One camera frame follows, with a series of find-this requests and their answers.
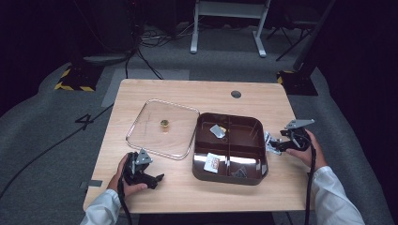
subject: cable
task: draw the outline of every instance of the cable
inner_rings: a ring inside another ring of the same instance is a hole
[[[117,180],[117,196],[119,197],[120,204],[123,207],[123,210],[126,214],[129,225],[132,225],[132,221],[131,221],[131,215],[130,215],[129,208],[127,207],[126,202],[124,201],[125,192],[124,192],[124,185],[123,185],[123,174],[124,174],[124,171],[126,170],[127,163],[131,160],[131,157],[132,157],[132,154],[129,154],[128,158],[126,159],[126,162],[123,166],[122,173],[120,174],[120,177]]]
[[[100,112],[97,116],[95,116],[92,120],[86,121],[84,123],[84,125],[82,125],[81,127],[79,127],[78,129],[76,129],[75,131],[73,131],[72,133],[70,133],[66,138],[62,139],[61,141],[53,144],[51,147],[47,148],[46,150],[44,150],[43,152],[41,152],[40,154],[38,154],[36,157],[34,157],[32,160],[30,160],[28,163],[26,163],[6,184],[6,186],[4,187],[4,189],[2,190],[2,192],[0,193],[0,201],[3,198],[4,194],[6,193],[6,191],[8,190],[8,188],[11,186],[12,182],[14,182],[14,180],[29,166],[31,165],[34,161],[36,161],[37,159],[41,158],[44,154],[48,153],[50,150],[52,150],[53,148],[55,148],[57,145],[59,145],[60,143],[63,143],[64,141],[66,141],[67,139],[71,138],[72,136],[74,136],[75,134],[77,134],[79,131],[81,131],[82,129],[86,128],[88,124],[93,123],[98,117],[100,117],[102,114],[104,114],[106,111],[108,111],[110,108],[112,108],[114,106],[114,104],[108,106],[105,110],[103,110],[102,112]]]
[[[129,63],[130,59],[131,59],[131,56],[126,60],[126,64],[125,64],[126,79],[129,78],[129,71],[127,70],[127,64]]]
[[[152,66],[149,65],[149,62],[144,58],[143,54],[141,53],[140,49],[138,48],[138,57],[140,57],[142,60],[144,60],[144,62],[146,63],[146,65],[153,71],[153,73],[155,73],[155,75],[160,79],[160,80],[164,80],[163,77],[161,76],[161,74],[154,69]]]
[[[124,62],[126,60],[130,60],[130,58],[132,57],[133,50],[136,48],[137,46],[137,42],[134,40],[134,37],[131,39],[131,44],[132,44],[132,50],[128,50],[128,52],[121,52],[121,51],[117,51],[114,50],[110,47],[108,47],[107,45],[105,45],[100,38],[97,36],[97,34],[94,32],[94,30],[92,29],[90,23],[88,22],[88,19],[85,17],[85,15],[83,14],[81,8],[79,7],[79,5],[76,3],[76,0],[73,0],[74,5],[77,7],[80,15],[82,16],[84,23],[86,24],[86,26],[88,27],[88,29],[90,30],[91,34],[94,36],[94,38],[96,39],[96,41],[106,50],[112,52],[112,53],[121,53],[124,54],[123,57],[121,58],[116,58],[116,59],[109,59],[109,60],[100,60],[100,61],[91,61],[89,59],[84,59],[87,63],[89,63],[90,65],[94,66],[94,67],[104,67],[104,66],[110,66],[110,65],[115,65],[121,62]],[[133,23],[134,23],[134,28],[136,28],[136,24],[135,24],[135,18],[133,17]]]
[[[205,18],[205,16],[199,18],[198,22],[200,22],[203,18]],[[183,30],[178,32],[178,34],[176,34],[176,37],[178,37],[178,38],[172,38],[171,36],[159,36],[155,30],[147,30],[142,34],[143,41],[140,43],[140,45],[147,47],[147,48],[162,47],[172,40],[180,40],[186,36],[192,35],[193,32],[188,33],[188,34],[184,34],[184,32],[186,32],[193,25],[194,25],[194,23],[191,23],[187,27],[185,27]],[[150,40],[150,39],[156,39],[157,42],[156,43],[144,42],[144,40]]]
[[[293,220],[292,220],[292,218],[290,217],[289,212],[285,212],[285,213],[286,213],[286,215],[287,215],[287,218],[289,219],[290,225],[293,225]]]
[[[315,163],[316,163],[316,149],[314,148],[314,145],[311,142],[311,140],[309,140],[308,138],[304,137],[303,135],[298,135],[298,134],[295,134],[295,136],[304,139],[311,146],[312,160],[311,160],[311,169],[310,169],[310,174],[308,177],[308,184],[307,184],[307,197],[305,199],[305,221],[304,221],[304,224],[308,225],[308,224],[310,224],[311,186],[313,184],[314,169],[315,169]]]

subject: dark background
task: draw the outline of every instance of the dark background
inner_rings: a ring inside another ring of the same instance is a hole
[[[49,73],[70,61],[65,42],[57,33],[58,23],[43,7],[45,2],[1,3],[0,115],[35,95]],[[83,56],[103,53],[73,1],[56,2],[58,15],[72,27],[70,35],[78,52]],[[192,14],[186,12],[193,12],[192,2],[185,6],[188,9],[180,8],[178,1],[171,2],[176,6],[169,8],[176,14],[176,23],[191,20]],[[89,1],[77,3],[92,27],[97,27]],[[354,129],[396,223],[397,9],[396,1],[336,1],[305,59],[306,64],[317,66],[328,81],[330,94]],[[151,17],[156,15],[155,8],[147,10],[153,10]]]

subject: glass lid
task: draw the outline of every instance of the glass lid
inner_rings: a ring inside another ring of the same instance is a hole
[[[159,99],[150,99],[129,130],[127,145],[166,158],[189,154],[199,111]]]

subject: hand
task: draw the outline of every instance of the hand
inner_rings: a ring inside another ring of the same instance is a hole
[[[111,181],[109,182],[107,189],[112,189],[117,192],[117,183],[118,183],[120,175],[122,174],[123,167],[124,167],[124,164],[126,163],[127,157],[128,157],[128,155],[126,154],[122,158],[122,160],[119,162],[119,165],[117,167],[117,172],[112,177]],[[129,186],[124,181],[123,181],[123,186],[124,186],[124,191],[125,191],[125,197],[129,197],[133,193],[136,193],[140,190],[148,188],[148,186],[146,184],[137,184],[137,185]]]
[[[316,162],[315,162],[314,170],[316,171],[321,167],[328,166],[328,163],[325,161],[325,157],[323,155],[321,145],[319,145],[319,142],[316,140],[316,137],[313,135],[313,133],[310,130],[306,129],[306,131],[307,131],[308,135],[310,136],[311,142],[313,143],[313,146],[316,150]],[[304,152],[288,148],[288,149],[286,149],[286,153],[293,157],[301,159],[301,161],[304,162],[305,165],[307,165],[308,167],[311,167],[311,161],[312,161],[311,146]]]

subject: warning tape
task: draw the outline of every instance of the warning tape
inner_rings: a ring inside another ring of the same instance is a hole
[[[276,73],[276,79],[278,84],[283,85],[283,78],[282,78],[282,73],[295,73],[296,71],[288,71],[288,70],[282,70]]]
[[[61,75],[61,78],[59,79],[58,83],[55,86],[55,90],[57,89],[63,89],[63,90],[68,90],[68,91],[95,91],[96,87],[95,86],[80,86],[80,85],[66,85],[64,84],[64,81],[69,77],[70,75],[70,69],[71,66],[68,66],[67,69],[64,71],[64,73]]]

